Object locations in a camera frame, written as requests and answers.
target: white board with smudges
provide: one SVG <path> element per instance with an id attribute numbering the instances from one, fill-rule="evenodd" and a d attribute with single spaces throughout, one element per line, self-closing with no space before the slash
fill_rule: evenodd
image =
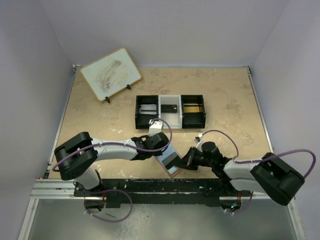
<path id="1" fill-rule="evenodd" d="M 80 72 L 99 101 L 104 101 L 106 97 L 141 79 L 141 74 L 125 48 L 84 66 Z"/>

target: wall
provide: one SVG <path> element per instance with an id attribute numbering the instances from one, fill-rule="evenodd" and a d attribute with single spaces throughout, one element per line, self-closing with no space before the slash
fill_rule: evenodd
<path id="1" fill-rule="evenodd" d="M 73 64 L 126 47 L 139 66 L 247 66 L 289 0 L 42 0 Z"/>
<path id="2" fill-rule="evenodd" d="M 253 65 L 253 80 L 276 153 L 307 148 L 320 157 L 320 1 L 291 0 Z M 285 158 L 301 173 L 304 154 Z M 296 196 L 308 239 L 319 239 L 320 163 Z"/>
<path id="3" fill-rule="evenodd" d="M 0 239 L 18 239 L 71 79 L 71 62 L 41 2 L 0 0 Z"/>

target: table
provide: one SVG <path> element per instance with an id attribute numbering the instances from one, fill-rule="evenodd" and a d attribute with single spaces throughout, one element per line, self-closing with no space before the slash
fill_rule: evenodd
<path id="1" fill-rule="evenodd" d="M 147 133 L 135 129 L 136 95 L 203 95 L 206 111 L 205 129 L 174 129 L 172 145 L 184 156 L 199 133 L 217 129 L 227 133 L 237 144 L 241 159 L 255 159 L 270 151 L 268 139 L 257 107 L 251 81 L 245 68 L 140 68 L 142 79 L 100 102 L 77 71 L 67 104 L 57 146 L 80 132 L 93 138 L 126 140 Z M 232 143 L 219 133 L 208 133 L 227 157 L 236 153 Z M 155 157 L 144 161 L 111 159 L 95 162 L 102 178 L 165 179 L 169 175 Z M 59 179 L 51 171 L 50 179 Z M 175 178 L 216 178 L 208 167 L 198 171 L 182 170 Z"/>

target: white wall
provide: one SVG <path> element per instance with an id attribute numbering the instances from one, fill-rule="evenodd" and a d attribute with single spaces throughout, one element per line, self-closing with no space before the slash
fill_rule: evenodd
<path id="1" fill-rule="evenodd" d="M 41 2 L 0 0 L 0 239 L 18 238 L 71 79 L 71 62 Z"/>
<path id="2" fill-rule="evenodd" d="M 276 153 L 307 148 L 320 158 L 320 1 L 291 0 L 253 65 L 253 81 Z M 302 174 L 311 156 L 285 158 Z M 320 163 L 296 196 L 307 236 L 318 240 Z"/>
<path id="3" fill-rule="evenodd" d="M 139 66 L 247 66 L 289 0 L 42 0 L 73 64 L 126 47 Z"/>

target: wooden tabletop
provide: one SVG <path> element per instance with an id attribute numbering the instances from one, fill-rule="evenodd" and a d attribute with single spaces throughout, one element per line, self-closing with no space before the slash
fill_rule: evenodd
<path id="1" fill-rule="evenodd" d="M 262 157 L 270 151 L 254 92 L 244 68 L 140 68 L 142 79 L 132 89 L 122 90 L 100 102 L 84 77 L 77 72 L 66 108 L 57 146 L 80 132 L 92 138 L 126 140 L 142 136 L 147 130 L 135 129 L 137 95 L 203 95 L 206 111 L 205 129 L 174 129 L 172 145 L 184 156 L 199 133 L 217 129 L 227 133 L 237 144 L 241 159 Z M 213 141 L 227 157 L 236 153 L 232 143 L 219 133 L 208 133 L 204 141 Z M 102 178 L 169 178 L 155 157 L 144 161 L 102 160 L 91 166 Z M 215 178 L 208 167 L 198 171 L 183 170 L 175 178 Z M 59 179 L 51 171 L 50 179 Z"/>

